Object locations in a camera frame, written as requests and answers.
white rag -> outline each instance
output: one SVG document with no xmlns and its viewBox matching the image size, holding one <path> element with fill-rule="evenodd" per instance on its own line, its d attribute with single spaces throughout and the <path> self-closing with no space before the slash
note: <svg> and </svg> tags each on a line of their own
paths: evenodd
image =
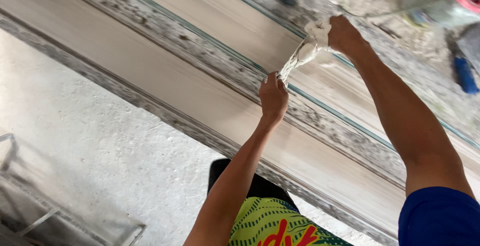
<svg viewBox="0 0 480 246">
<path fill-rule="evenodd" d="M 330 18 L 309 22 L 304 29 L 308 34 L 307 38 L 300 43 L 290 59 L 278 72 L 277 77 L 283 81 L 285 86 L 287 85 L 287 77 L 290 71 L 313 60 L 319 50 L 323 49 L 332 53 L 338 53 L 328 46 L 328 33 L 332 29 Z"/>
</svg>

gypsum board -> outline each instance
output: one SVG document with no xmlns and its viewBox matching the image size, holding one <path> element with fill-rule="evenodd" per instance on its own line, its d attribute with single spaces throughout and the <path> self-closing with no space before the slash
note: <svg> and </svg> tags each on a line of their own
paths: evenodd
<svg viewBox="0 0 480 246">
<path fill-rule="evenodd" d="M 268 16 L 263 15 L 255 8 L 248 7 L 248 5 L 243 3 L 243 1 L 241 0 L 154 1 L 165 6 L 177 15 L 180 15 L 188 22 L 191 22 L 196 27 L 202 29 L 209 35 L 215 37 L 222 43 L 238 51 L 247 58 L 255 62 L 261 62 L 259 64 L 263 66 L 267 71 L 279 70 L 283 66 L 284 61 L 279 62 L 275 61 L 275 59 L 282 57 L 285 57 L 282 58 L 282 60 L 288 59 L 285 54 L 287 54 L 287 56 L 290 56 L 293 50 L 295 50 L 295 48 L 297 47 L 298 43 L 302 40 L 299 37 L 295 39 L 296 34 L 286 28 L 281 30 L 279 28 L 279 24 L 274 22 L 273 19 L 270 19 Z M 334 12 L 333 7 L 330 6 L 325 6 L 321 8 L 321 10 L 323 10 L 322 13 L 324 14 Z M 249 41 L 247 43 L 243 39 L 244 36 L 248 36 L 249 38 Z M 294 42 L 294 44 L 286 45 L 290 41 L 296 42 Z M 273 46 L 273 43 L 278 43 L 277 45 L 275 45 L 274 49 L 271 48 L 271 46 Z M 259 48 L 262 48 L 262 52 L 260 54 L 258 53 Z M 312 84 L 312 82 L 306 78 L 307 75 L 304 75 L 301 72 L 302 68 L 300 67 L 298 71 L 293 71 L 289 78 L 291 80 L 301 81 L 299 82 L 299 84 Z M 363 81 L 359 79 L 357 79 L 355 82 L 360 85 L 363 83 Z M 345 89 L 344 86 L 341 86 L 341 82 L 337 84 L 339 85 L 336 88 L 337 92 L 341 92 Z M 319 80 L 317 86 L 325 87 L 328 86 L 328 84 L 322 84 L 322 80 Z M 315 90 L 310 90 L 312 94 L 316 96 L 320 95 L 320 93 L 314 91 Z M 359 94 L 355 90 L 350 91 L 350 93 L 354 95 L 353 97 L 350 97 L 350 100 L 354 100 L 355 98 L 359 97 Z M 337 93 L 337 95 L 331 98 L 332 101 L 330 102 L 334 102 L 335 98 L 340 97 L 342 94 L 344 93 Z M 369 100 L 371 99 L 371 96 L 367 97 L 364 93 L 360 94 L 360 96 L 363 98 L 362 102 L 366 104 L 365 107 L 355 107 L 355 104 L 349 104 L 345 107 L 350 106 L 350 111 L 352 112 L 352 114 L 355 114 L 355 110 L 358 110 L 359 113 L 357 118 L 363 118 L 362 113 L 365 112 L 365 110 L 373 111 L 373 113 L 365 116 L 369 119 L 365 121 L 363 125 L 374 125 L 374 127 L 371 128 L 371 131 L 376 131 L 379 133 L 379 135 L 381 135 L 382 132 L 380 132 L 378 115 L 376 114 L 375 109 L 372 106 L 368 106 L 369 104 L 373 104 L 373 101 Z M 449 133 L 449 135 L 451 138 L 456 139 L 456 137 L 454 137 L 451 133 Z M 359 159 L 361 159 L 361 161 L 369 162 L 368 164 L 373 168 L 378 169 L 378 167 L 380 166 L 380 169 L 386 170 L 389 167 L 384 162 L 375 162 L 375 159 L 362 159 L 360 157 Z M 391 162 L 401 163 L 398 157 L 392 158 Z M 480 162 L 466 161 L 465 163 L 474 164 L 474 166 L 471 166 L 469 168 L 471 168 L 472 170 L 476 170 L 476 165 Z M 404 169 L 402 168 L 401 164 L 396 164 L 393 167 L 395 177 L 405 177 Z"/>
<path fill-rule="evenodd" d="M 205 34 L 151 0 L 84 0 L 169 52 L 189 61 L 255 103 L 266 74 L 254 62 Z M 400 188 L 405 166 L 396 152 L 345 123 L 346 117 L 325 105 L 290 95 L 285 120 L 344 153 Z"/>
<path fill-rule="evenodd" d="M 297 0 L 295 7 L 278 0 L 242 1 L 299 37 L 305 37 L 302 28 L 309 21 L 342 12 L 328 0 Z M 349 19 L 370 42 L 382 61 L 429 106 L 447 132 L 459 136 L 480 151 L 480 122 L 477 116 L 480 98 L 465 94 L 458 84 L 399 47 L 382 32 L 366 24 L 362 18 L 350 16 Z"/>
<path fill-rule="evenodd" d="M 238 144 L 259 120 L 258 105 L 81 0 L 0 0 L 0 5 Z M 373 172 L 286 122 L 262 158 L 395 237 L 404 192 Z"/>
<path fill-rule="evenodd" d="M 337 60 L 332 53 L 320 51 L 314 60 L 292 73 L 289 82 L 298 89 L 357 122 L 390 145 L 372 96 L 357 71 Z"/>
</svg>

blue sleeve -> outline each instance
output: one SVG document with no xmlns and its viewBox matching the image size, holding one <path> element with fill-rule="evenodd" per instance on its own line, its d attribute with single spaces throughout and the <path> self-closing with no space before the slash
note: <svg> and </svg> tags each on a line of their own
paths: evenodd
<svg viewBox="0 0 480 246">
<path fill-rule="evenodd" d="M 400 246 L 480 246 L 480 205 L 445 187 L 411 193 L 398 221 Z"/>
</svg>

concrete floor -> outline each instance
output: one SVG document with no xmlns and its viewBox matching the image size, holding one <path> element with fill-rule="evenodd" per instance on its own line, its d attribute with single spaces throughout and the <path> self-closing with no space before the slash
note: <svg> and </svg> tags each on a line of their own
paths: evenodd
<svg viewBox="0 0 480 246">
<path fill-rule="evenodd" d="M 12 172 L 119 244 L 181 245 L 219 153 L 0 30 L 0 134 L 19 144 Z M 305 216 L 357 246 L 379 245 L 293 196 Z"/>
</svg>

yellow-green shirt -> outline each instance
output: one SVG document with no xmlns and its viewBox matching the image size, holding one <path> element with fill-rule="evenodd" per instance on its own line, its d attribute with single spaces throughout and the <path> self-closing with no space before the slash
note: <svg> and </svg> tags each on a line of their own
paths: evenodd
<svg viewBox="0 0 480 246">
<path fill-rule="evenodd" d="M 255 197 L 243 202 L 228 245 L 351 246 L 296 212 L 287 202 Z"/>
</svg>

